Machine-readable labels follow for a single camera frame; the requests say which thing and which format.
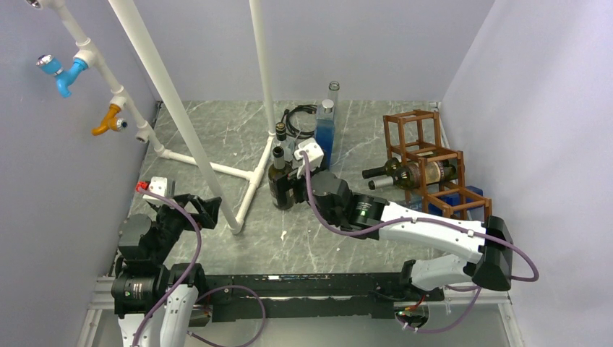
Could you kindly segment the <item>dark green wine bottle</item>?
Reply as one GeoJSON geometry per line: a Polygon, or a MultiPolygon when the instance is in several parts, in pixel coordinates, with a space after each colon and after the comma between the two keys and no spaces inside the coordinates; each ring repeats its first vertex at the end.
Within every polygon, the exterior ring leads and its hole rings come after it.
{"type": "Polygon", "coordinates": [[[267,178],[273,205],[279,210],[288,210],[294,204],[293,191],[288,179],[292,166],[285,160],[285,150],[281,146],[272,149],[272,158],[267,178]]]}

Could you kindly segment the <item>tall blue liquid bottle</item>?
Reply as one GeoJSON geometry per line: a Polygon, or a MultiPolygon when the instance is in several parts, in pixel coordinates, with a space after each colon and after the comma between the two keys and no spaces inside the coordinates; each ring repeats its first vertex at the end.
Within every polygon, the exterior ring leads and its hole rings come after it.
{"type": "Polygon", "coordinates": [[[314,131],[314,138],[322,148],[324,159],[322,167],[331,166],[333,141],[335,138],[335,104],[330,99],[324,99],[317,109],[317,124],[314,131]]]}

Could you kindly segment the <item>green wine bottle silver neck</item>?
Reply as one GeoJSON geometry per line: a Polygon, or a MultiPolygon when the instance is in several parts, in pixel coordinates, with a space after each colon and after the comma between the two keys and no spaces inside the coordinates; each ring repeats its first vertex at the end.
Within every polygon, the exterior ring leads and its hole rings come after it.
{"type": "Polygon", "coordinates": [[[419,164],[411,161],[402,163],[392,176],[370,178],[368,187],[371,190],[390,186],[397,186],[404,190],[418,189],[423,185],[422,177],[424,177],[425,185],[452,181],[458,177],[458,168],[449,160],[432,161],[425,165],[424,175],[422,175],[419,164]]]}

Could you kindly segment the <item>dark wine bottle cream label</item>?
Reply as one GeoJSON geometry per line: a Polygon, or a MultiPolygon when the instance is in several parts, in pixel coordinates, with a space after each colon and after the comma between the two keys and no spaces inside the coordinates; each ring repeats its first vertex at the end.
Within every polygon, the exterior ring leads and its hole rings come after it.
{"type": "Polygon", "coordinates": [[[365,169],[362,171],[363,179],[370,179],[378,176],[392,176],[402,163],[397,158],[388,159],[382,166],[365,169]]]}

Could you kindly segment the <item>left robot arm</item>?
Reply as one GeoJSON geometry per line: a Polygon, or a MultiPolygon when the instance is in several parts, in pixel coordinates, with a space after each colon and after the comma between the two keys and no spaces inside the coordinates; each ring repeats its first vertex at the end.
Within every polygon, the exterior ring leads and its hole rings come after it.
{"type": "Polygon", "coordinates": [[[183,231],[216,227],[222,199],[180,194],[171,201],[152,205],[154,218],[134,214],[119,229],[111,295],[123,346],[183,346],[193,306],[207,296],[205,271],[195,260],[164,262],[183,231]]]}

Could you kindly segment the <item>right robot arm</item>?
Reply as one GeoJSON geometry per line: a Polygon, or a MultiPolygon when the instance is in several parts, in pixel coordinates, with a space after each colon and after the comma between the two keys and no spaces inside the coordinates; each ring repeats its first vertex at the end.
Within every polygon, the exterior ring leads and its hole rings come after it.
{"type": "Polygon", "coordinates": [[[469,281],[491,291],[510,290],[513,240],[503,219],[490,215],[479,222],[419,212],[354,193],[346,181],[329,171],[308,176],[295,170],[291,178],[320,223],[335,234],[423,244],[445,253],[433,260],[405,262],[398,281],[405,299],[415,300],[425,291],[469,281]]]}

